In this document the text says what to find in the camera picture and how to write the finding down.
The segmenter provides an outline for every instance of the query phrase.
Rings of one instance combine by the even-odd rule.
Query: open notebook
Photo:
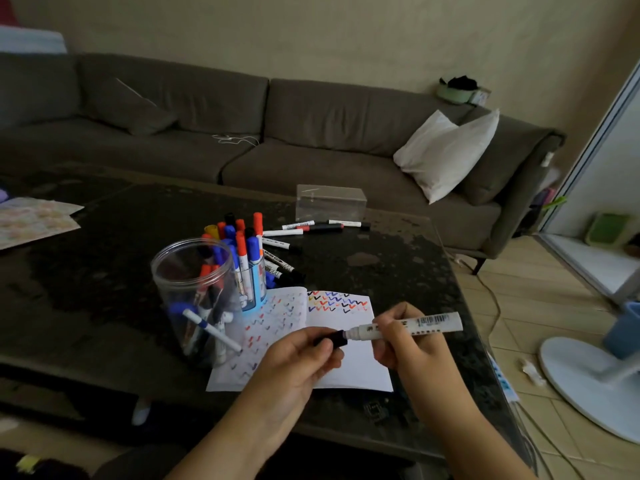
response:
[[[371,323],[374,315],[368,296],[305,288],[267,291],[267,302],[254,314],[243,317],[245,338],[242,354],[211,371],[207,391],[240,391],[260,364],[267,348],[286,334],[306,326],[336,330]],[[373,358],[371,343],[350,340],[342,347],[344,359],[316,384],[316,388],[360,388],[393,391],[386,367]]]

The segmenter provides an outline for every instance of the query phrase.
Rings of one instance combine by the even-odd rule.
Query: sofa leg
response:
[[[478,258],[476,267],[474,268],[473,272],[471,272],[471,274],[473,274],[474,276],[478,274],[480,272],[480,268],[482,267],[485,261],[486,261],[486,258]]]

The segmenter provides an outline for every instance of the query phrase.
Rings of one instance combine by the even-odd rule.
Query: barcode label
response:
[[[449,320],[448,314],[430,315],[428,317],[418,318],[418,323],[420,323],[420,325],[436,325],[446,322],[447,320]]]

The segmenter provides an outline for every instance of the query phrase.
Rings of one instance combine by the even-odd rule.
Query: power cord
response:
[[[449,259],[451,261],[453,261],[455,264],[457,264],[460,267],[466,267],[471,272],[473,272],[474,268],[471,265],[469,265],[469,263],[466,263],[462,259],[463,256],[460,256],[460,255],[453,256],[452,254],[450,254],[448,252],[446,252],[446,253],[447,253],[447,256],[449,257]],[[489,285],[487,285],[478,274],[476,274],[475,276],[476,276],[476,279],[478,280],[478,282],[483,286],[483,288],[485,288],[485,290],[489,291],[489,295],[491,295],[491,298],[492,298],[492,300],[493,300],[493,302],[495,304],[496,310],[497,310],[497,313],[496,313],[496,316],[495,316],[495,320],[494,320],[494,322],[492,324],[491,330],[489,331],[489,335],[487,335],[487,342],[489,342],[489,343],[486,344],[486,347],[489,348],[489,350],[493,354],[493,348],[491,346],[490,341],[491,341],[491,336],[492,336],[493,332],[495,331],[496,327],[498,326],[498,322],[500,322],[500,320],[502,318],[502,308],[500,307],[500,301],[498,300],[498,296],[491,289],[491,287]],[[562,456],[562,458],[564,458],[567,461],[567,463],[569,463],[569,465],[571,465],[571,468],[574,469],[576,475],[578,475],[582,480],[586,480],[584,475],[582,475],[582,473],[578,470],[578,468],[576,468],[576,466],[574,466],[574,464],[572,464],[572,462],[569,459],[569,457],[567,457],[567,455],[565,455],[562,452],[562,450],[560,450],[560,448],[558,448],[558,446],[556,446],[556,444],[553,442],[553,440],[551,438],[549,438],[548,434],[546,434],[546,432],[544,432],[544,430],[533,419],[531,414],[525,409],[525,407],[520,402],[517,402],[515,404],[515,407],[512,410],[516,412],[516,416],[518,418],[518,427],[520,429],[521,434],[523,435],[523,437],[525,439],[525,443],[527,443],[527,448],[528,449],[533,448],[533,450],[534,450],[533,462],[534,462],[534,473],[536,475],[538,475],[538,458],[540,458],[540,460],[542,460],[542,464],[545,466],[545,469],[547,470],[547,473],[551,477],[551,480],[555,480],[555,476],[551,472],[551,469],[549,468],[547,462],[545,461],[544,457],[542,456],[542,453],[540,453],[540,450],[538,449],[536,444],[533,443],[533,440],[531,439],[531,436],[529,435],[529,433],[527,432],[526,428],[524,427],[524,422],[522,421],[522,416],[520,415],[520,410],[522,410],[522,412],[525,414],[525,416],[527,416],[528,420],[533,424],[533,426],[536,427],[536,429],[540,432],[540,434],[542,434],[542,436],[544,436],[545,439],[551,445],[553,445],[553,447],[558,451],[558,453],[560,453],[560,456]]]
[[[212,134],[211,137],[217,139],[218,143],[220,144],[240,144],[243,141],[253,146],[258,146],[260,144],[260,140],[255,136],[229,136],[224,134]]]

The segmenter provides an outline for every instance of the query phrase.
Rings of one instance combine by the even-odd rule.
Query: blue bucket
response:
[[[628,301],[623,313],[604,337],[602,344],[619,359],[640,350],[640,302]]]

